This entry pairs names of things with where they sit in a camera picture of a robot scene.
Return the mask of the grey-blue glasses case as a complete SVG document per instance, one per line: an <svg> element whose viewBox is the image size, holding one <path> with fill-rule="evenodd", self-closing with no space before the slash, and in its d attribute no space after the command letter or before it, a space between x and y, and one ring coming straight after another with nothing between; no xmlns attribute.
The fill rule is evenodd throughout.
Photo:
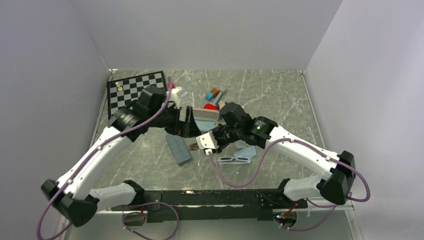
<svg viewBox="0 0 424 240"><path fill-rule="evenodd" d="M166 134L166 142L178 166L182 166L192 160L192 156L182 137Z"/></svg>

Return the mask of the light blue cleaning cloth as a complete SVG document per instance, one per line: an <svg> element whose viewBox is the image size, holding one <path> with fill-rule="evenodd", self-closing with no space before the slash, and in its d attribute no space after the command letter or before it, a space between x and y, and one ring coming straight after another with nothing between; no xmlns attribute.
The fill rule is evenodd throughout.
<svg viewBox="0 0 424 240"><path fill-rule="evenodd" d="M217 121L195 120L196 125L202 132L207 132L218 126Z"/></svg>

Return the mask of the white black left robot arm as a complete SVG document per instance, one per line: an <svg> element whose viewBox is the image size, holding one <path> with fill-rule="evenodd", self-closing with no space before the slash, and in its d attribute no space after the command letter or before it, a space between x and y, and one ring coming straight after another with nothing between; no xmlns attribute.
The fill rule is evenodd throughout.
<svg viewBox="0 0 424 240"><path fill-rule="evenodd" d="M199 136L192 107L186 108L185 120L180 120L180 99L186 94L179 86L169 91L147 87L138 99L116 111L94 145L68 172L42 184L41 190L52 206L75 227L85 225L107 208L139 209L146 201L145 191L133 180L98 189L94 184L119 153L149 128L164 129L182 138Z"/></svg>

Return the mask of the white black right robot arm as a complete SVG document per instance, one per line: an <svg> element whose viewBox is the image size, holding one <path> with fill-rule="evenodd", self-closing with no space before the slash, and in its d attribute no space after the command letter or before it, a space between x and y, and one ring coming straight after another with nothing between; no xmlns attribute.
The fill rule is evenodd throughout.
<svg viewBox="0 0 424 240"><path fill-rule="evenodd" d="M335 205L343 205L356 178L354 155L320 148L287 131L275 121L258 116L252 118L236 103L230 102L220 110L224 124L213 128L215 153L230 143L243 141L251 146L283 154L307 167L314 174L300 179L285 179L276 193L276 202L288 208L295 201L322 197Z"/></svg>

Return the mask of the pink glasses case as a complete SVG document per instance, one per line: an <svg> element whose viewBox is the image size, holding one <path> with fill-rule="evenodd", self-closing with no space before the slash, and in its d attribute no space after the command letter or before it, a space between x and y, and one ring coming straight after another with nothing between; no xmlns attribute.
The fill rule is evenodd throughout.
<svg viewBox="0 0 424 240"><path fill-rule="evenodd" d="M193 107L193 115L195 120L216 121L219 125L220 113L218 110Z"/></svg>

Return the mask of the brown-framed sunglasses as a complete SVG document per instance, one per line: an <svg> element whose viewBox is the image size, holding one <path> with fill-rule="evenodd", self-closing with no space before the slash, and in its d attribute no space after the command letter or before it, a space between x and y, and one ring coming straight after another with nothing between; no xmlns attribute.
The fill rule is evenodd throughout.
<svg viewBox="0 0 424 240"><path fill-rule="evenodd" d="M199 145L197 143L189 144L187 147L188 147L188 149L190 151L197 151L197 150L199 150Z"/></svg>

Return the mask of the white-framed sunglasses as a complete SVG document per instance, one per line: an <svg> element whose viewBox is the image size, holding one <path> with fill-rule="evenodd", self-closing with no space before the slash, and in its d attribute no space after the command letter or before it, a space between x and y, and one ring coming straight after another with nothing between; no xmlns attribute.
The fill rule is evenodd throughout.
<svg viewBox="0 0 424 240"><path fill-rule="evenodd" d="M219 165L243 165L250 164L252 161L246 157L223 156L217 160Z"/></svg>

